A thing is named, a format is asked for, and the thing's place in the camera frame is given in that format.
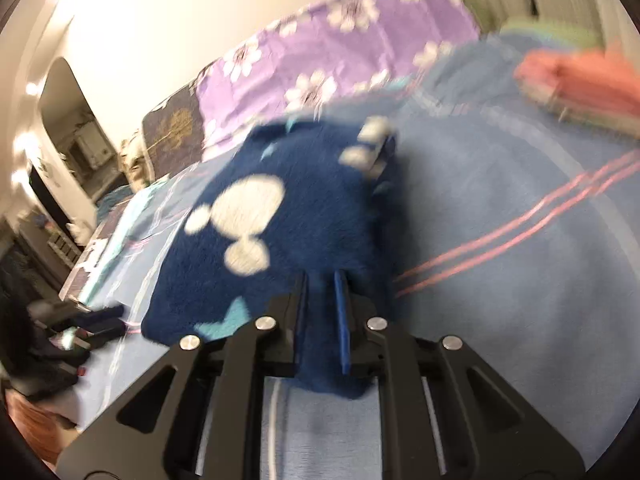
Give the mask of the navy fleece star-print garment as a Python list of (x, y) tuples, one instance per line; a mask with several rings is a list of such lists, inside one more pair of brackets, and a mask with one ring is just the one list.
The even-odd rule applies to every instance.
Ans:
[(300, 120), (255, 128), (196, 199), (160, 266), (143, 336), (232, 335), (306, 278), (296, 330), (297, 383), (357, 399), (368, 382), (347, 370), (343, 292), (392, 302), (390, 122)]

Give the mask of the folded pink clothes stack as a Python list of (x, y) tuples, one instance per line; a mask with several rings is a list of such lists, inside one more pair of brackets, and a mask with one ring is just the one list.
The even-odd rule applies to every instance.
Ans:
[(561, 122), (639, 136), (639, 72), (616, 51), (531, 50), (513, 76), (521, 92)]

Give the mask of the blue striped bed cover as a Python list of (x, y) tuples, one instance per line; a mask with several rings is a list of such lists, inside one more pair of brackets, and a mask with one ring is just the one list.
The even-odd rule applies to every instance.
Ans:
[[(568, 50), (502, 32), (441, 58), (412, 91), (335, 102), (322, 116), (387, 116), (404, 180), (398, 321), (416, 336), (468, 342), (582, 454), (587, 467), (639, 400), (639, 143), (559, 122), (521, 94), (525, 53)], [(96, 302), (148, 310), (180, 220), (234, 155), (160, 187), (130, 231)], [(94, 354), (77, 387), (86, 429), (166, 348), (128, 335)], [(304, 391), (277, 399), (280, 479), (382, 479), (378, 396)]]

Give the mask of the dark patterned pillow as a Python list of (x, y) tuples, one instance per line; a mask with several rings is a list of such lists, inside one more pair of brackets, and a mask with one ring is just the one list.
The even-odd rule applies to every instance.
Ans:
[(155, 179), (200, 162), (204, 122), (195, 90), (187, 84), (146, 114), (142, 136)]

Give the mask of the purple floral pillow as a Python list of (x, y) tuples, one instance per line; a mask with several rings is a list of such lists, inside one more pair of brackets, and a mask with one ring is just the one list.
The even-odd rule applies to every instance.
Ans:
[(329, 0), (269, 24), (203, 70), (203, 156), (261, 122), (400, 84), (480, 29), (463, 0)]

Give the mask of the green bed sheet edge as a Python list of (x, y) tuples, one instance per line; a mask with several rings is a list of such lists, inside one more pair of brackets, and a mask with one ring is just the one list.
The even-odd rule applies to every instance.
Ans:
[(508, 18), (500, 27), (500, 32), (521, 32), (547, 40), (562, 42), (576, 49), (600, 49), (601, 36), (590, 28), (542, 18)]

